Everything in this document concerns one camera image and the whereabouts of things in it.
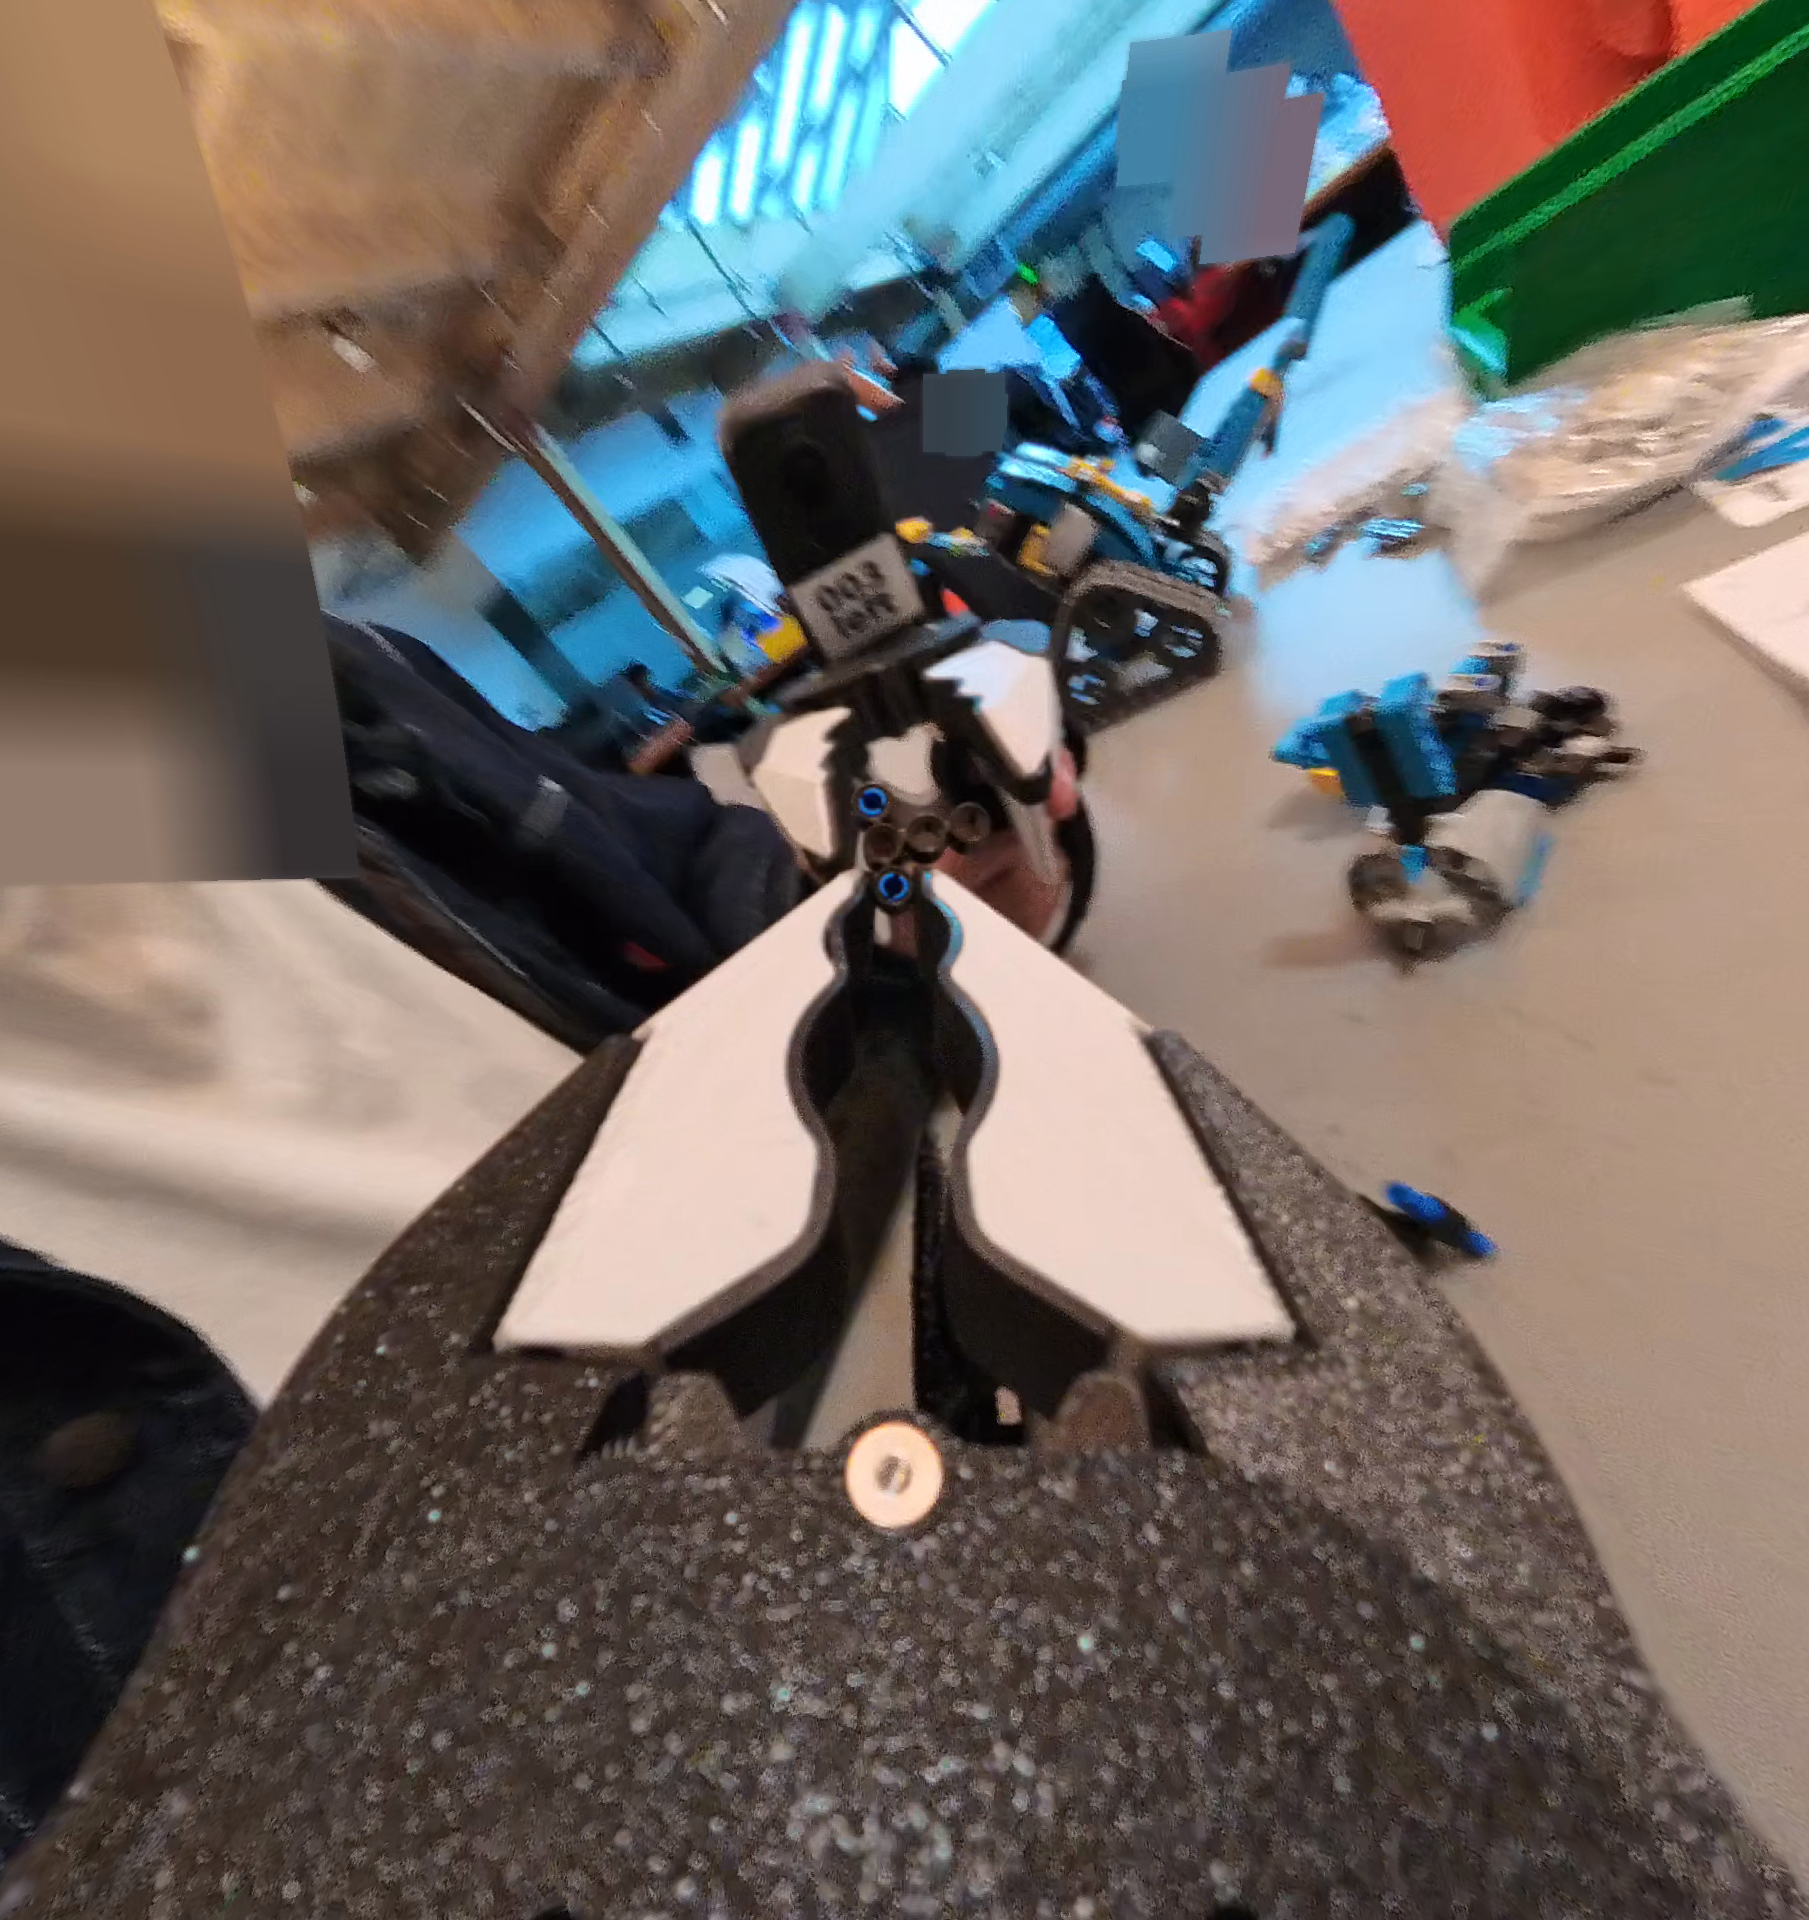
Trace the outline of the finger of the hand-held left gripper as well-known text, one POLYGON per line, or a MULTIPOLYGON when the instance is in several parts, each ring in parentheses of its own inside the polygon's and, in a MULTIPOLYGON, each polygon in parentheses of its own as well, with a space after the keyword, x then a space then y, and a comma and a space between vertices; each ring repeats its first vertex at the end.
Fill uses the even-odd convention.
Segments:
POLYGON ((721 803, 762 812, 810 878, 850 864, 850 784, 862 736, 844 703, 783 709, 737 737, 698 739, 691 772, 721 803))
POLYGON ((925 712, 938 736, 934 790, 977 803, 1022 841, 1053 841, 1069 745, 1045 651, 977 639, 925 669, 925 712))

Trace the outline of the clear plastic parts bag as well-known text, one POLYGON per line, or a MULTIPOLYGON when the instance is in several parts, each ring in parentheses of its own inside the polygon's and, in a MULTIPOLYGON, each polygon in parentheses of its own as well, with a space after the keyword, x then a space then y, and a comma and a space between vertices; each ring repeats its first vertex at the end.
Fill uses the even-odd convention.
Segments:
POLYGON ((1423 463, 1294 491, 1233 535, 1235 557, 1265 586, 1323 570, 1342 555, 1419 557, 1444 534, 1436 481, 1438 467, 1423 463))
POLYGON ((1807 383, 1809 312, 1637 326, 1481 401, 1430 501, 1457 547, 1563 540, 1704 477, 1807 383))

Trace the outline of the black connector with blue pin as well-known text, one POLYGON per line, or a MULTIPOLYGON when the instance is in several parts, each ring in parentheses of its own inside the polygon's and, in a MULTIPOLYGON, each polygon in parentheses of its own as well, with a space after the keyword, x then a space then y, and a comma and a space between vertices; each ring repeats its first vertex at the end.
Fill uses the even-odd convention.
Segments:
POLYGON ((1466 1212, 1409 1182, 1390 1182, 1376 1204, 1381 1220, 1407 1244, 1442 1250, 1466 1262, 1498 1258, 1498 1244, 1466 1212))
POLYGON ((970 852, 993 829, 990 812, 974 799, 917 801, 878 780, 853 790, 857 867, 877 911, 908 911, 927 871, 953 852, 970 852))

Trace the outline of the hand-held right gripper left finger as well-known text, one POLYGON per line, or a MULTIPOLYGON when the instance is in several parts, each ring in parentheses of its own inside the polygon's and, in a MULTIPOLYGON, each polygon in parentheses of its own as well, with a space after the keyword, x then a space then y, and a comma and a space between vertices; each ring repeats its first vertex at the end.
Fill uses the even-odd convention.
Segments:
POLYGON ((499 1351, 706 1376, 742 1415, 825 1355, 846 1291, 826 1113, 857 1058, 857 899, 831 879, 639 1029, 499 1351))

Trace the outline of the sticker sheet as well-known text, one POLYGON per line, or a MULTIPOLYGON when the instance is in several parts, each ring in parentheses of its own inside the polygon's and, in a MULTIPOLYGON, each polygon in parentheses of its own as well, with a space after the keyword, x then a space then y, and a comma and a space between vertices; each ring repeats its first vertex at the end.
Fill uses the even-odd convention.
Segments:
POLYGON ((1756 529, 1809 507, 1809 408, 1768 411, 1692 481, 1730 524, 1756 529))

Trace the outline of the green bin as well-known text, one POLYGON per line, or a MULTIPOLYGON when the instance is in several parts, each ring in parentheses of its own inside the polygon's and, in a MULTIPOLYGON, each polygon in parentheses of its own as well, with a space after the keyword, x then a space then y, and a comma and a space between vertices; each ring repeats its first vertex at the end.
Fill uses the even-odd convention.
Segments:
POLYGON ((1502 393, 1697 309, 1809 314, 1809 1, 1757 4, 1450 227, 1450 335, 1502 393))

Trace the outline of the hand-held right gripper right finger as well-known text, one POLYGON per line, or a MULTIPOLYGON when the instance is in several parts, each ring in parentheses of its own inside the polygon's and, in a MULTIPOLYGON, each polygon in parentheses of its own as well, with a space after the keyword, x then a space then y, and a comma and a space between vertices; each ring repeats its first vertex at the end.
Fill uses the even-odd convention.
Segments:
POLYGON ((961 1357, 1050 1421, 1093 1376, 1294 1351, 1298 1315, 1156 1034, 944 874, 920 956, 961 1111, 943 1283, 961 1357))

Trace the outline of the person's left hand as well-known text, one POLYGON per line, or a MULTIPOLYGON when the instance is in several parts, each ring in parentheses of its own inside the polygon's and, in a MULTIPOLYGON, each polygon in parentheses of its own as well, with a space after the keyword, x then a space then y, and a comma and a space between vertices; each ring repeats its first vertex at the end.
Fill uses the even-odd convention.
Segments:
POLYGON ((977 845, 948 849, 936 871, 968 887, 995 911, 1057 953, 1073 948, 1088 914, 1099 849, 1088 803, 1083 797, 1078 739, 1055 756, 1049 797, 1058 871, 1043 876, 1011 826, 995 828, 977 845))

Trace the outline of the orange plastic tote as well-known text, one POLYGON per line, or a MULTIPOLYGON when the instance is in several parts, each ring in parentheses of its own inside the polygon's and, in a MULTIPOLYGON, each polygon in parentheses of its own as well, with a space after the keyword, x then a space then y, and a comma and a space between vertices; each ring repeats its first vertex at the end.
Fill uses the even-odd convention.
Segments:
POLYGON ((1337 1, 1421 217, 1457 217, 1747 1, 1337 1))

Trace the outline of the grey desk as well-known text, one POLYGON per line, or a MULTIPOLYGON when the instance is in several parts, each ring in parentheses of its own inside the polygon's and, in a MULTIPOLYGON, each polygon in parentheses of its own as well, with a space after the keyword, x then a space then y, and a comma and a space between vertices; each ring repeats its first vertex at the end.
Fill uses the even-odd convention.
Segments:
POLYGON ((1093 747, 1080 957, 1346 1179, 1498 1240, 1451 1298, 1809 1887, 1809 708, 1685 595, 1807 529, 1683 494, 1490 597, 1436 546, 1252 580, 1222 674, 1093 747), (1561 818, 1529 910, 1400 971, 1349 910, 1349 819, 1269 749, 1481 631, 1609 689, 1646 764, 1561 818))

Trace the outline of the instruction booklet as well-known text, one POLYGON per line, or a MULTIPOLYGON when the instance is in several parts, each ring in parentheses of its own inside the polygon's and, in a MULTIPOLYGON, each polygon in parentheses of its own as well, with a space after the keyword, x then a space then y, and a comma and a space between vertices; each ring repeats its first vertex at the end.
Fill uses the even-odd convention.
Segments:
POLYGON ((1809 701, 1809 531, 1690 582, 1685 595, 1809 701))

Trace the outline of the dark denim jacket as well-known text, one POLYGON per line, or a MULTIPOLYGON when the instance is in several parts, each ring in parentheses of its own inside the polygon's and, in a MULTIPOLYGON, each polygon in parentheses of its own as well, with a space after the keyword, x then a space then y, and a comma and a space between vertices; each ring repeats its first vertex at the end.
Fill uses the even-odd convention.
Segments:
POLYGON ((115 1712, 254 1424, 182 1320, 0 1237, 0 1875, 115 1712))

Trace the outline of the small blue toy robot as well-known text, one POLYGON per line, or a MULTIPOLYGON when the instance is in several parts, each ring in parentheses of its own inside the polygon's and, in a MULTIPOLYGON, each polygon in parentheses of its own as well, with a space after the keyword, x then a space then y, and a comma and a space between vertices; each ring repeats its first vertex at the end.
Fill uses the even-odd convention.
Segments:
POLYGON ((1366 823, 1353 911, 1404 964, 1500 931, 1540 891, 1558 815, 1630 778, 1643 751, 1593 683, 1536 686, 1514 639, 1479 639, 1445 674, 1329 696, 1272 758, 1366 823))

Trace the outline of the tracked toy robot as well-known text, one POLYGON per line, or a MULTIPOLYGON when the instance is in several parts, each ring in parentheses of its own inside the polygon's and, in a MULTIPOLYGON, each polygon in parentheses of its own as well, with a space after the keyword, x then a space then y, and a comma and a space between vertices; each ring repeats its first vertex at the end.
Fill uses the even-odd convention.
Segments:
POLYGON ((1302 361, 1353 215, 1302 235, 1276 346, 1209 436, 1160 413, 1135 445, 1169 500, 1126 486, 1111 460, 1021 443, 1000 456, 957 518, 896 524, 907 557, 947 611, 1049 627, 1065 719, 1101 731, 1156 708, 1224 660, 1233 553, 1212 516, 1257 453, 1272 453, 1286 378, 1302 361))

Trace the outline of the person's white shirt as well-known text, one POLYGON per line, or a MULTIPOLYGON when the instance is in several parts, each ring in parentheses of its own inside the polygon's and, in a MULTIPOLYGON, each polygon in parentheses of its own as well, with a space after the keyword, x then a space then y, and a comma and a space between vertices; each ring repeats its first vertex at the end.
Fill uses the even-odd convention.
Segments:
POLYGON ((311 879, 0 885, 0 1237, 262 1405, 579 1061, 311 879))

